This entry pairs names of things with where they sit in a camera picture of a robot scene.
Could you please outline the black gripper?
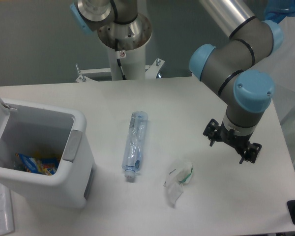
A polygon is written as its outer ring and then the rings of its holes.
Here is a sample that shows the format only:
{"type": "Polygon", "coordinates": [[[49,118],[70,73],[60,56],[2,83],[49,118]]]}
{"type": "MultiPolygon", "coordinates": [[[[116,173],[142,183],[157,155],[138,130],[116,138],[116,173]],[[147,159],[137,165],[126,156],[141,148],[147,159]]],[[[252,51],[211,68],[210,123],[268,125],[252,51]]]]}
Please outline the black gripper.
{"type": "Polygon", "coordinates": [[[238,151],[241,156],[239,164],[242,164],[244,161],[254,164],[262,149],[261,144],[250,143],[249,136],[237,135],[233,129],[228,130],[224,123],[222,123],[220,127],[219,123],[213,118],[205,127],[203,135],[210,140],[210,147],[213,146],[215,142],[222,141],[238,151]]]}

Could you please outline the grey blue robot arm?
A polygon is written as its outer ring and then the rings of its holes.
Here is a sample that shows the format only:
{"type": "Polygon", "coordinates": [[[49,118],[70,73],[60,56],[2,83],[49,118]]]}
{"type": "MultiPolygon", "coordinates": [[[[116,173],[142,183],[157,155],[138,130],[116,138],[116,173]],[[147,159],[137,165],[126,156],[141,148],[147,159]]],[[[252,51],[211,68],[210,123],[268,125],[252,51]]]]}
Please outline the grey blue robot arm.
{"type": "MultiPolygon", "coordinates": [[[[211,143],[226,143],[242,161],[254,163],[262,146],[249,140],[271,103],[275,84],[253,66],[275,52],[284,35],[277,23],[258,20],[241,0],[201,4],[229,38],[220,49],[201,46],[189,61],[190,72],[227,104],[223,121],[212,119],[204,136],[211,143]]],[[[107,48],[113,80],[146,77],[145,45],[152,27],[135,0],[77,0],[70,10],[82,31],[97,32],[107,48]]]]}

